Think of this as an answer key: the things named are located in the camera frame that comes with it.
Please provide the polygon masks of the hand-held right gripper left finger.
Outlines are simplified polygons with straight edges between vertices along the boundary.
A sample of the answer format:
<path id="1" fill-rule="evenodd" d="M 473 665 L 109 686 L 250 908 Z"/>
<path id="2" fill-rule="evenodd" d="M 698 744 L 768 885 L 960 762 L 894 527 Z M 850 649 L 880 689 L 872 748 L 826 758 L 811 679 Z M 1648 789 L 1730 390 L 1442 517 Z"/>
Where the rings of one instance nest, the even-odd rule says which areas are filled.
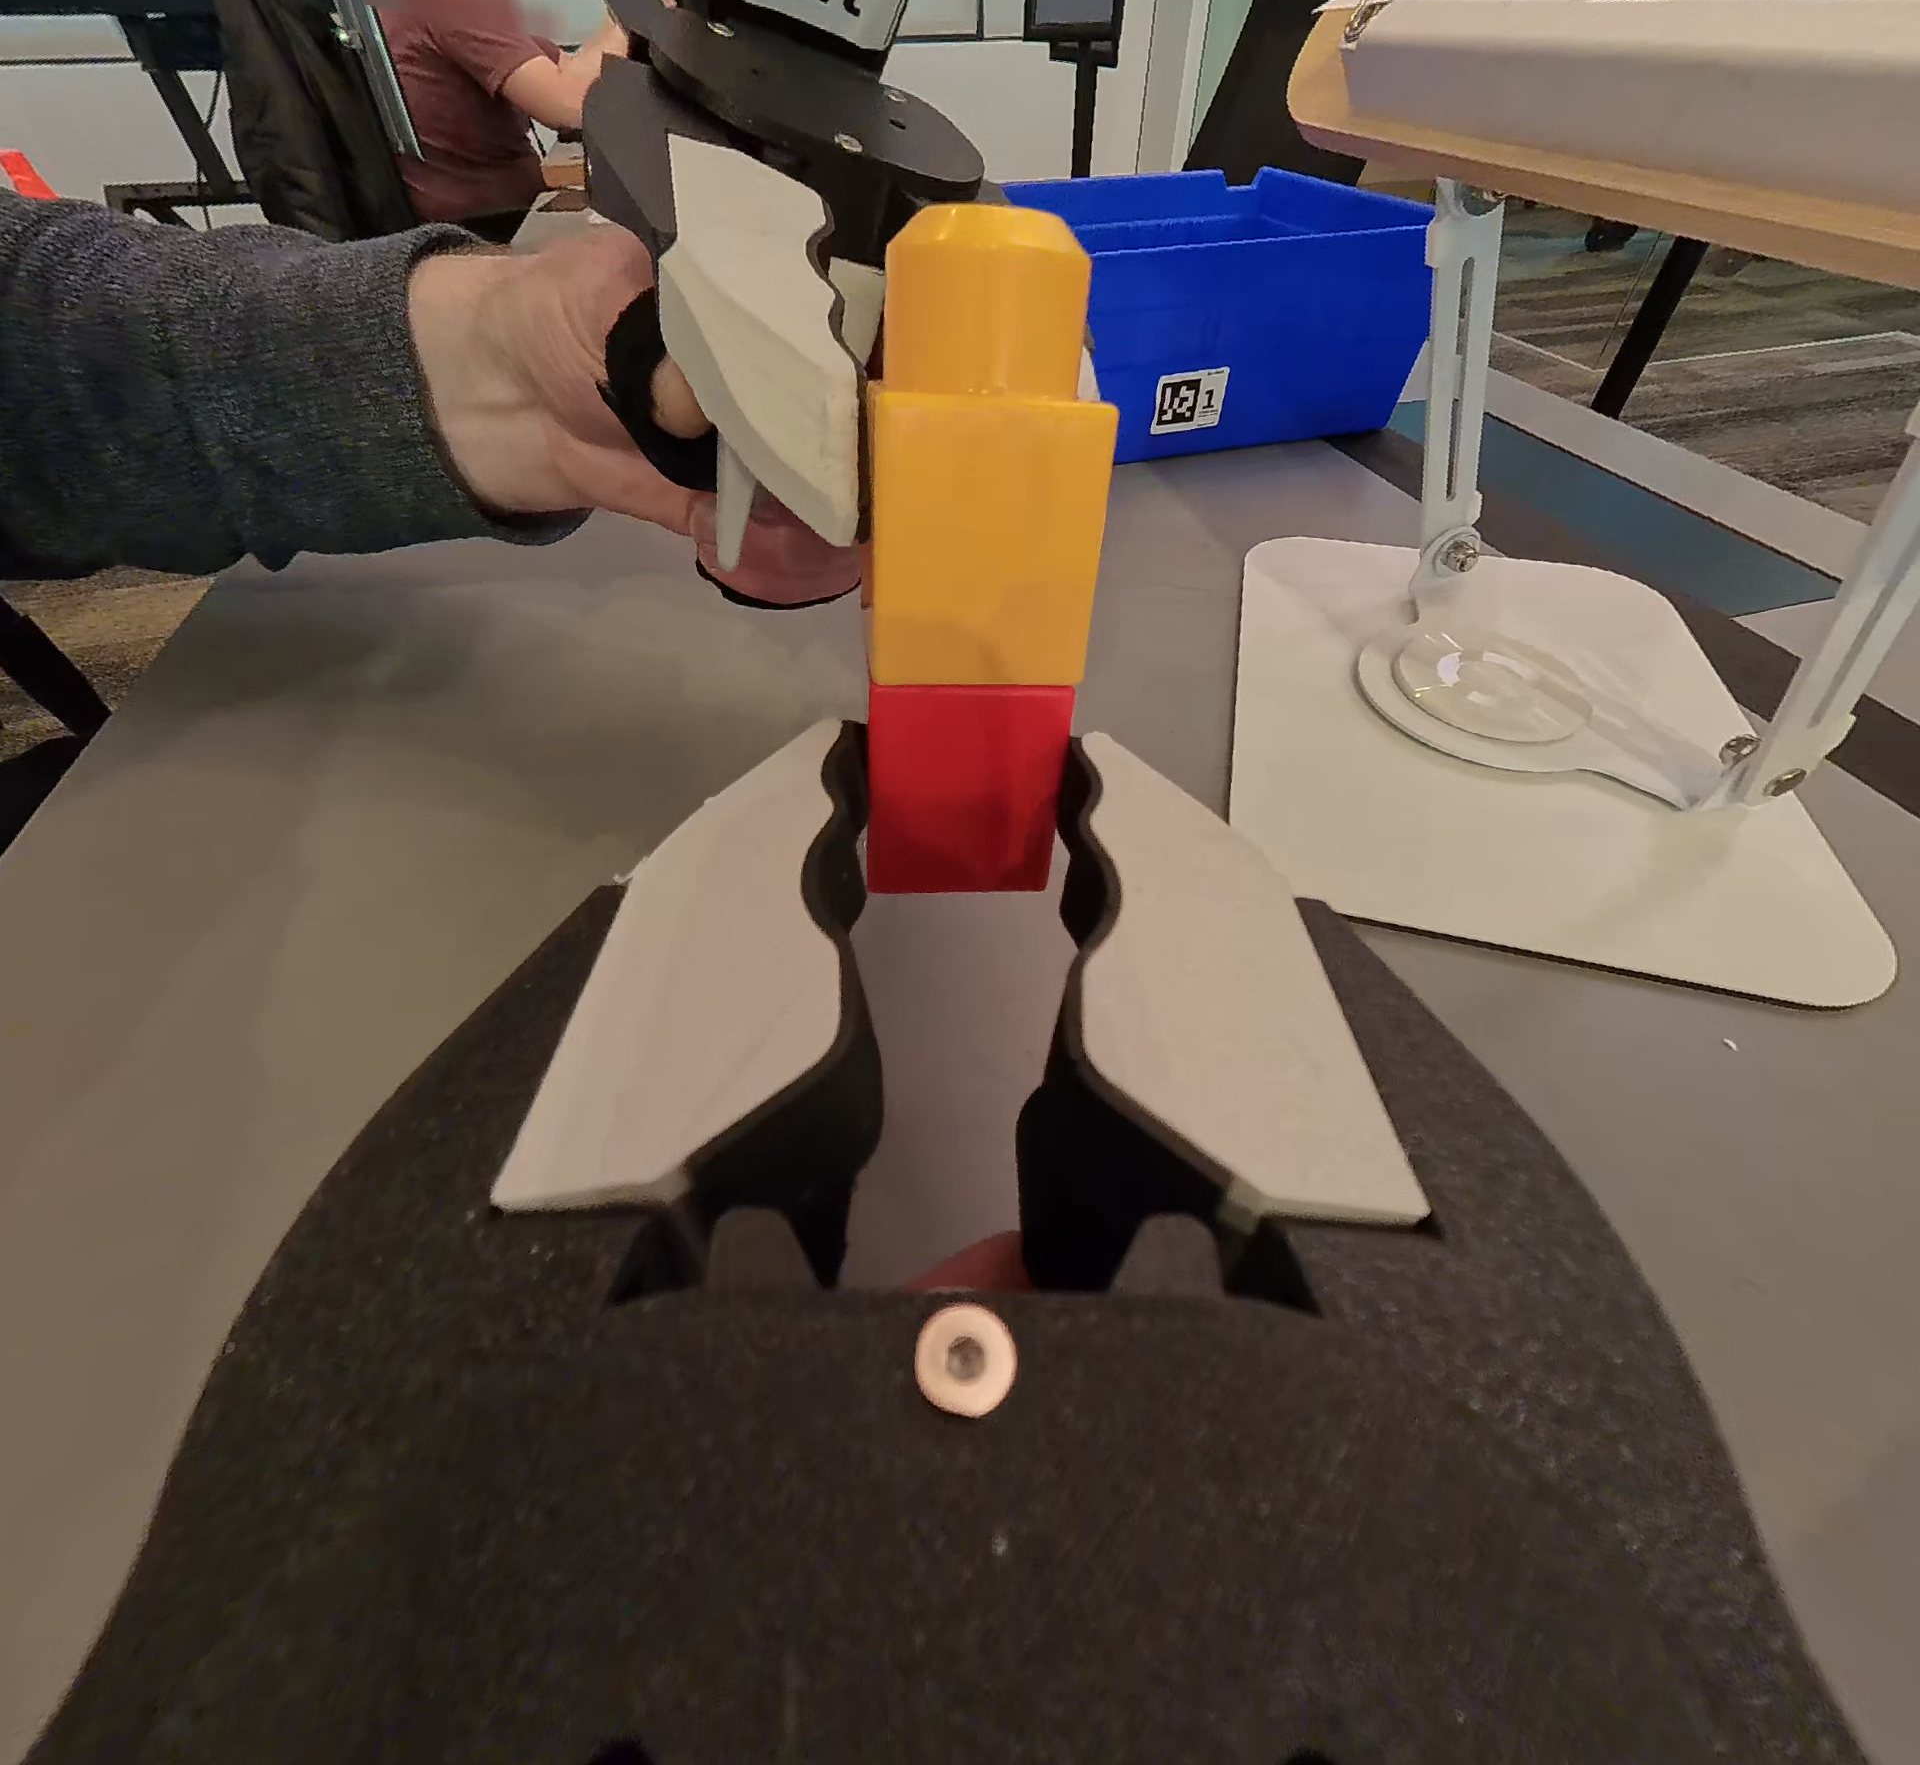
<path id="1" fill-rule="evenodd" d="M 864 908 L 864 728 L 816 721 L 708 795 L 625 880 L 493 1176 L 503 1215 L 639 1208 L 705 1257 L 774 1208 L 839 1279 L 882 1072 L 850 931 Z"/>

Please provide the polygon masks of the red building block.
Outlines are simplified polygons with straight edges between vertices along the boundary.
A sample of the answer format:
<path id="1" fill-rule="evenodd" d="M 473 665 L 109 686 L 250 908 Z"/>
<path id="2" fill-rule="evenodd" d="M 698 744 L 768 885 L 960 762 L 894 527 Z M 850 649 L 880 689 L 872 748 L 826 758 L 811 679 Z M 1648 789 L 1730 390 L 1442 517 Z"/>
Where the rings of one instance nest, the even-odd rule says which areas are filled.
<path id="1" fill-rule="evenodd" d="M 1049 883 L 1071 685 L 872 685 L 867 888 L 1015 894 Z"/>

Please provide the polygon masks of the blue tagged plastic bin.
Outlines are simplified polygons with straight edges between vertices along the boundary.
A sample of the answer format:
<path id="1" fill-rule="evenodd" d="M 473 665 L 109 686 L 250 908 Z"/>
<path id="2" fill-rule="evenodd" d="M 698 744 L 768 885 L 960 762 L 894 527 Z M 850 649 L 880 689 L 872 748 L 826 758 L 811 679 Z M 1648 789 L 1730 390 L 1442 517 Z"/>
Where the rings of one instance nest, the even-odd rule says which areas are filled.
<path id="1" fill-rule="evenodd" d="M 1257 169 L 1035 176 L 1091 257 L 1098 396 L 1114 461 L 1373 433 L 1427 344 L 1429 206 Z"/>

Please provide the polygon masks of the grey desk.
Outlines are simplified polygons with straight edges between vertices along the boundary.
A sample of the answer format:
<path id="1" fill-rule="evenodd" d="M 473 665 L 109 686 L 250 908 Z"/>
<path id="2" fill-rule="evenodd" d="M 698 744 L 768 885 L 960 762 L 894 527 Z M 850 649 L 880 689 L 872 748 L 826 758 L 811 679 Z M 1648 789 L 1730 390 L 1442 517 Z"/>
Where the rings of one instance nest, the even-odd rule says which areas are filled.
<path id="1" fill-rule="evenodd" d="M 861 705 L 850 602 L 591 520 L 238 569 L 3 857 L 3 1759 L 109 1612 L 255 1278 L 588 897 Z M 1811 817 L 1899 944 L 1847 1010 L 1364 927 L 1662 1298 L 1866 1749 L 1916 1759 L 1916 820 Z"/>

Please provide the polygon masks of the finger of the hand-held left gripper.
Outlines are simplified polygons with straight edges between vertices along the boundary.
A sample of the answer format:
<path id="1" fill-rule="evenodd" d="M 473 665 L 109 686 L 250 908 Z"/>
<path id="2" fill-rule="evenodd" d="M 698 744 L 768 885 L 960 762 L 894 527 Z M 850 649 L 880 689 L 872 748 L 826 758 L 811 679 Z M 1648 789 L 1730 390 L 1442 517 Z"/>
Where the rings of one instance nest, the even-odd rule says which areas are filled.
<path id="1" fill-rule="evenodd" d="M 829 355 L 829 380 L 839 384 L 839 364 L 857 365 L 864 375 L 873 360 L 884 302 L 884 271 L 873 262 L 854 262 L 834 254 L 829 257 L 829 284 L 839 295 L 839 324 L 834 330 L 836 340 L 846 345 L 846 353 Z"/>
<path id="2" fill-rule="evenodd" d="M 823 257 L 829 206 L 730 146 L 672 130 L 664 156 L 672 244 L 655 262 L 658 330 L 718 441 L 718 565 L 738 565 L 760 493 L 829 547 L 850 547 L 864 368 Z"/>

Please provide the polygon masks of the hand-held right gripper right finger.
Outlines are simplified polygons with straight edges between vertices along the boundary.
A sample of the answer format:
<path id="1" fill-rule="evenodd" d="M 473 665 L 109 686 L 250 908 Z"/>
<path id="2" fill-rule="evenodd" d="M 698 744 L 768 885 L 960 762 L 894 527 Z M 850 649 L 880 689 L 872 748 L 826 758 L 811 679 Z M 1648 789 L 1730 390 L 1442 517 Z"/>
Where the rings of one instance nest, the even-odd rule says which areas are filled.
<path id="1" fill-rule="evenodd" d="M 1280 867 L 1104 729 L 1068 742 L 1058 831 L 1075 954 L 1018 1116 L 1032 1282 L 1104 1291 L 1175 1216 L 1227 1291 L 1310 1291 L 1290 1226 L 1427 1226 Z"/>

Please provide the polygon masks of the white base board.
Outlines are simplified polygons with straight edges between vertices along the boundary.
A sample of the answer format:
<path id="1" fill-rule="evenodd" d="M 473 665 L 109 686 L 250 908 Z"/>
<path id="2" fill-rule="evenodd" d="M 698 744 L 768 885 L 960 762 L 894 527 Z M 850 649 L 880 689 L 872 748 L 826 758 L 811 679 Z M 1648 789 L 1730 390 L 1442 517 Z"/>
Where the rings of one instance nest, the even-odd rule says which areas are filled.
<path id="1" fill-rule="evenodd" d="M 1243 559 L 1230 821 L 1297 894 L 1786 1006 L 1890 987 L 1804 805 L 1693 805 L 1744 721 L 1665 595 L 1491 556 L 1417 622 L 1412 569 L 1310 534 Z"/>

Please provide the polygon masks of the person's left forearm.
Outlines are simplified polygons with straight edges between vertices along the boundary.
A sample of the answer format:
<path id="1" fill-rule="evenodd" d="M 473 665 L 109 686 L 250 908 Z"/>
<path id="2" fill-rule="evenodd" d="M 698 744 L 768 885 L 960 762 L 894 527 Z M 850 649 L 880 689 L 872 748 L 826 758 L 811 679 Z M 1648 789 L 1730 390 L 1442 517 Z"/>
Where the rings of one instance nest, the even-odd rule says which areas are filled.
<path id="1" fill-rule="evenodd" d="M 208 576 L 253 556 L 549 545 L 493 509 L 427 400 L 409 274 L 459 226 L 320 239 L 3 198 L 3 576 Z"/>

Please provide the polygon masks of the black slanted frame leg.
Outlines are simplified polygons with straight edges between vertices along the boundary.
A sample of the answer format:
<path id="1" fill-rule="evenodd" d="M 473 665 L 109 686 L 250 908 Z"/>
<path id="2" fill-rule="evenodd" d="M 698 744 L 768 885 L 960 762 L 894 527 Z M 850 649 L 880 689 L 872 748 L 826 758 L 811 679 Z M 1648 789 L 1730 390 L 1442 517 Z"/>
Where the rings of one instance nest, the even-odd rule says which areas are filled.
<path id="1" fill-rule="evenodd" d="M 1698 237 L 1672 237 L 1667 244 L 1667 251 L 1657 265 L 1640 310 L 1632 311 L 1624 338 L 1592 393 L 1589 408 L 1597 416 L 1621 418 L 1624 403 L 1632 397 L 1640 378 L 1654 360 L 1672 311 L 1690 288 L 1703 259 L 1708 257 L 1708 248 L 1708 239 Z"/>

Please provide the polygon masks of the yellow building block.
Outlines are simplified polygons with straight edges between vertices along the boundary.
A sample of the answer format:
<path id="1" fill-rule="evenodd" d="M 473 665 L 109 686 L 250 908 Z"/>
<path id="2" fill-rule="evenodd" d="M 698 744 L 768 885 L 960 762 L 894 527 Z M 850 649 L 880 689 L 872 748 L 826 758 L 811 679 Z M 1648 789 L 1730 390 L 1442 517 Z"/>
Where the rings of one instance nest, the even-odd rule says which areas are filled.
<path id="1" fill-rule="evenodd" d="M 1075 686 L 1118 408 L 1091 390 L 1091 259 L 1049 212 L 940 202 L 884 254 L 867 390 L 877 685 Z"/>

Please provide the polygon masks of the black jacket on chair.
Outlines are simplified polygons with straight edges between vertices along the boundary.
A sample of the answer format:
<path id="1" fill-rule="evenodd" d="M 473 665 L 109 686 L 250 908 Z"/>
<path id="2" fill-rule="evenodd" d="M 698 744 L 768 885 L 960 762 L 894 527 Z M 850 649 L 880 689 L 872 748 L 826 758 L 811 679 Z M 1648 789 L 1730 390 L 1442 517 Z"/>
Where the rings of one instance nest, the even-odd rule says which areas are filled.
<path id="1" fill-rule="evenodd" d="M 318 0 L 212 0 L 230 130 L 273 226 L 324 239 L 407 232 L 409 202 L 369 80 Z"/>

